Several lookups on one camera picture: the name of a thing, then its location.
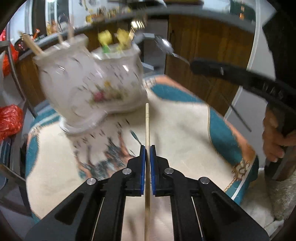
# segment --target wooden door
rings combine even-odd
[[[168,36],[175,53],[189,61],[200,57],[244,68],[247,67],[254,39],[253,34],[216,20],[181,15],[170,15]],[[221,94],[231,103],[238,89],[237,85],[221,79],[193,75],[185,62],[173,56],[166,58],[165,74],[221,115],[229,107]]]

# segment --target white porcelain vase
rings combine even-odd
[[[143,66],[136,45],[117,53],[86,49],[82,34],[34,57],[44,94],[61,115],[60,127],[78,134],[110,113],[136,109],[147,100]]]

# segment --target wooden stick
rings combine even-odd
[[[57,27],[57,25],[56,25],[56,32],[57,32],[57,39],[59,40],[59,43],[61,44],[64,40],[63,40],[63,37],[62,37],[62,35],[61,35],[61,33],[60,33],[60,31],[59,31],[59,28]]]
[[[31,37],[28,34],[20,33],[21,37],[23,38],[26,45],[33,51],[35,55],[42,54],[42,49],[34,43]]]
[[[150,122],[149,122],[149,103],[146,103],[146,172],[145,172],[145,226],[144,240],[149,241],[150,236]]]
[[[71,14],[69,16],[69,22],[68,22],[68,40],[69,40],[69,42],[71,42],[70,39],[74,37],[74,29],[73,29],[72,22],[73,22],[73,14]]]

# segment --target metal screw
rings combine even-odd
[[[93,184],[96,183],[96,179],[93,178],[93,177],[91,177],[91,178],[87,179],[86,183],[87,183],[88,185],[93,185]]]
[[[173,169],[173,168],[167,167],[167,168],[165,169],[165,173],[166,173],[166,174],[172,174],[173,172],[174,172],[174,169]]]
[[[208,184],[210,182],[210,180],[207,177],[201,177],[200,178],[201,183],[203,184]]]
[[[222,67],[220,68],[220,74],[224,75],[224,69]]]
[[[123,173],[124,175],[131,174],[131,169],[129,169],[129,168],[125,168],[125,169],[122,170],[122,173]]]

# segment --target person's hand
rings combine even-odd
[[[285,138],[279,133],[276,128],[278,121],[272,111],[266,108],[265,118],[263,120],[264,132],[263,150],[269,161],[277,162],[279,158],[284,157],[284,150],[281,146],[296,146],[296,131],[292,131]]]

